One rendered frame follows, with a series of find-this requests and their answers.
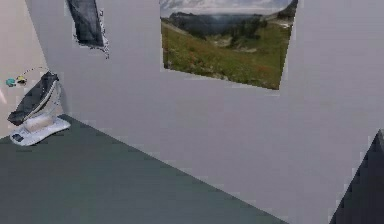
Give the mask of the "dark grey hanging cloth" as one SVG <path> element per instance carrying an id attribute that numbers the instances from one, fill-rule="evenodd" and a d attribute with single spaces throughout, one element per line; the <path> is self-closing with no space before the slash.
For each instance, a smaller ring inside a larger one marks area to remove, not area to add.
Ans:
<path id="1" fill-rule="evenodd" d="M 81 46 L 101 50 L 109 58 L 109 42 L 96 0 L 66 0 L 74 22 L 73 36 Z"/>

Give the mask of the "black white baby swing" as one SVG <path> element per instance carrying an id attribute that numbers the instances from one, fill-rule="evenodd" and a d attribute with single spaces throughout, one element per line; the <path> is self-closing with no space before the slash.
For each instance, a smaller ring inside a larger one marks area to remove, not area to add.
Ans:
<path id="1" fill-rule="evenodd" d="M 59 77 L 48 70 L 25 94 L 7 120 L 16 126 L 10 140 L 19 146 L 32 146 L 71 124 L 60 118 L 56 109 L 61 105 L 62 85 Z"/>

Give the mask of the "landscape wall picture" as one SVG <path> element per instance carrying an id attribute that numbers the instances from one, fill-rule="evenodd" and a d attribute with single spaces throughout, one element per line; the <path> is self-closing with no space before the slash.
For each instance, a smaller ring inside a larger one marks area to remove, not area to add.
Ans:
<path id="1" fill-rule="evenodd" d="M 162 67 L 277 90 L 299 0 L 159 0 Z"/>

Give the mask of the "dark grey cabinet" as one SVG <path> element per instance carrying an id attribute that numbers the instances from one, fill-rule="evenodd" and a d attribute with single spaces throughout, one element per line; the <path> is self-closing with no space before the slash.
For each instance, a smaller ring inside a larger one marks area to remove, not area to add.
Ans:
<path id="1" fill-rule="evenodd" d="M 384 129 L 375 135 L 329 224 L 384 224 Z"/>

